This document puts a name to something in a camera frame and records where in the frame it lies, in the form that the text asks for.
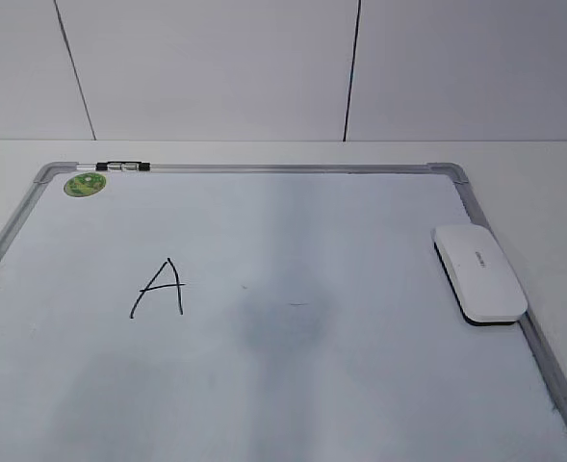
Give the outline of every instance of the whiteboard surface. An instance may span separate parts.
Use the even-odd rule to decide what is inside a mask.
[[[0,460],[567,460],[519,327],[459,315],[447,177],[68,177],[0,264]],[[185,315],[130,320],[167,257]]]

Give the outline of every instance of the round sticker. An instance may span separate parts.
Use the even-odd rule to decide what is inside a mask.
[[[82,173],[64,184],[64,192],[71,197],[87,197],[99,193],[105,186],[105,176],[99,173]]]

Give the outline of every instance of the whiteboard eraser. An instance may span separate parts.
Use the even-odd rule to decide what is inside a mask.
[[[466,321],[511,324],[524,315],[523,289],[490,231],[475,224],[438,226],[433,241]]]

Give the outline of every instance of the vertical seam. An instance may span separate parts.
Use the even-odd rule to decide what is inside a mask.
[[[90,132],[92,133],[92,139],[97,140],[97,136],[94,134],[94,128],[92,128],[92,120],[90,119],[89,107],[87,105],[87,99],[84,96],[84,91],[82,90],[82,84],[80,83],[80,77],[78,77],[78,69],[75,67],[75,62],[73,61],[73,55],[71,54],[71,48],[69,47],[69,40],[67,39],[67,33],[64,30],[63,19],[61,18],[61,10],[59,10],[59,4],[57,0],[54,1],[54,8],[56,9],[56,16],[59,19],[59,26],[61,27],[61,34],[63,34],[64,46],[67,49],[67,54],[69,55],[69,60],[71,61],[71,67],[73,67],[73,75],[75,76],[75,81],[78,84],[78,90],[80,91],[80,96],[82,97],[82,104],[84,105],[84,111],[87,113],[87,120],[89,121]]]
[[[358,0],[358,10],[356,12],[356,26],[353,34],[353,51],[351,53],[351,69],[349,70],[348,106],[345,111],[345,127],[343,129],[343,141],[348,140],[349,106],[351,105],[351,87],[353,86],[353,70],[355,69],[356,66],[356,48],[358,46],[358,31],[360,29],[361,11],[362,11],[362,0]]]

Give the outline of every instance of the white table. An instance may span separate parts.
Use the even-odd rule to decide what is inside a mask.
[[[54,161],[463,166],[567,376],[567,142],[0,141],[0,230]]]

